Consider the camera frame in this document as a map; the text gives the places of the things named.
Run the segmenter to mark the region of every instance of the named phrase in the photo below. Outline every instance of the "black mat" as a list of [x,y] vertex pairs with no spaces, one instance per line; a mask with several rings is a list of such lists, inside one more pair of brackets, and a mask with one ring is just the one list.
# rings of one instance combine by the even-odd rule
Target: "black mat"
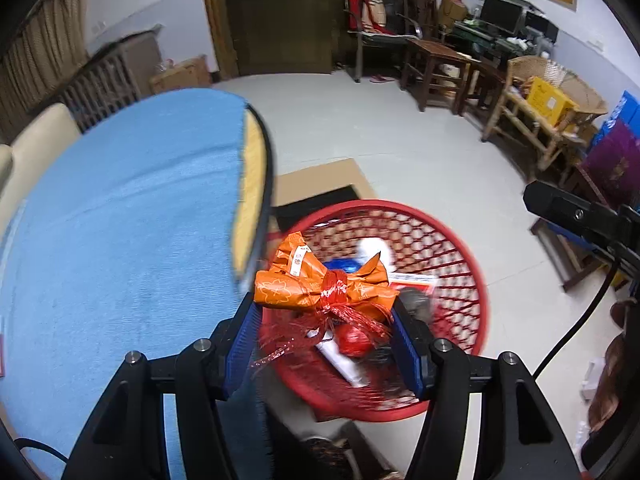
[[333,191],[327,191],[319,195],[314,195],[304,200],[291,202],[273,208],[273,215],[276,218],[281,233],[286,233],[305,216],[320,211],[321,209],[349,200],[357,200],[360,197],[353,189],[353,186],[345,186]]

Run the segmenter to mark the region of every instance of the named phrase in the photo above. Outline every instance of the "blue towel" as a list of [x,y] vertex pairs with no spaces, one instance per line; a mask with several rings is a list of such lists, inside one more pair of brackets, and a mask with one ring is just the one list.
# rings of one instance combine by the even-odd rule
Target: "blue towel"
[[[66,150],[18,210],[0,266],[0,402],[20,436],[68,456],[127,351],[175,354],[233,316],[245,107],[210,89],[139,102]],[[165,397],[166,444],[179,479],[174,401]],[[253,384],[219,406],[239,478],[268,478]],[[28,456],[62,474],[57,459]]]

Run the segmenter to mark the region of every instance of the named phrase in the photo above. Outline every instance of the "wooden stool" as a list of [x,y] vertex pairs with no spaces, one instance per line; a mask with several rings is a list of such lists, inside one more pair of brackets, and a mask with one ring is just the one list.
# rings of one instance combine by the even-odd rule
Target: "wooden stool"
[[[476,71],[478,71],[478,81],[476,82],[474,93],[469,94],[471,80]],[[485,61],[473,60],[462,91],[462,97],[460,98],[458,115],[465,114],[466,101],[468,99],[478,99],[478,105],[474,110],[476,112],[475,115],[486,124],[489,117],[494,113],[495,105],[498,104],[498,99],[500,99],[500,94],[504,89],[505,81],[506,74],[504,72]],[[488,97],[491,101],[487,107],[485,103]]]
[[[451,64],[460,69],[460,77],[448,76],[435,72],[440,63]],[[451,107],[451,113],[457,114],[459,100],[462,98],[462,91],[465,82],[465,70],[469,60],[460,56],[455,50],[441,43],[425,40],[409,40],[404,58],[404,68],[402,69],[402,79],[400,88],[406,90],[409,77],[417,75],[422,78],[421,85],[417,88],[416,100],[418,108],[423,112],[429,99],[429,90],[456,91],[456,98]],[[433,80],[451,81],[454,86],[445,86],[433,83]]]
[[[589,202],[611,208],[607,199],[582,166],[573,168],[573,172],[561,188]],[[541,240],[546,241],[543,246],[560,274],[562,288],[565,292],[571,290],[604,265],[590,250],[569,241],[563,235],[550,229],[548,222],[542,218],[535,221],[530,231]]]

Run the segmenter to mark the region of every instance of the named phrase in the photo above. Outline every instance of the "computer monitor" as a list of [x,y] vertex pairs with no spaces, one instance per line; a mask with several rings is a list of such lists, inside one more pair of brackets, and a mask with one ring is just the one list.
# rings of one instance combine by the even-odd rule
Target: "computer monitor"
[[545,35],[551,43],[555,43],[558,39],[558,28],[551,23],[548,19],[543,18],[533,12],[527,12],[527,17],[524,21],[525,27],[535,28]]
[[510,34],[515,34],[520,28],[522,6],[507,0],[484,0],[480,19],[495,25]]

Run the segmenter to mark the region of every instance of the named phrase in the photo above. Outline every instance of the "black cable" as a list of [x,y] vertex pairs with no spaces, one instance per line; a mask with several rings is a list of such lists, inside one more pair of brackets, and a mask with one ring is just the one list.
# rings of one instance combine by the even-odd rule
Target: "black cable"
[[14,440],[14,444],[18,449],[23,449],[25,447],[39,449],[41,451],[46,451],[47,453],[52,454],[57,459],[62,460],[62,462],[64,462],[65,464],[68,462],[68,458],[64,456],[62,453],[60,453],[58,450],[53,449],[51,446],[47,446],[47,444],[38,442],[37,440],[24,438],[23,436],[21,436]]
[[571,327],[571,330],[569,330],[569,332],[567,332],[566,334],[564,334],[564,336],[562,336],[562,339],[558,341],[558,344],[556,344],[556,346],[554,346],[552,351],[549,352],[544,359],[542,359],[540,366],[536,369],[535,372],[533,372],[534,380],[536,380],[539,377],[542,371],[551,362],[551,359],[556,357],[556,354],[558,354],[558,352],[561,351],[562,347],[569,342],[569,340],[578,332],[578,330],[582,328],[582,326],[591,317],[591,314],[593,314],[593,311],[596,310],[596,307],[598,306],[600,301],[602,301],[602,298],[604,297],[607,289],[609,288],[609,285],[611,285],[611,282],[613,281],[613,278],[616,275],[616,272],[618,272],[619,267],[620,267],[620,262],[616,260],[612,264],[611,268],[609,269],[609,272],[607,273],[607,277],[604,279],[604,282],[602,283],[602,286],[600,287],[600,290],[598,291],[598,293],[593,298],[593,301],[591,301],[591,304],[587,307],[587,310],[584,311],[584,314],[582,314],[580,319],[576,321],[575,325]]

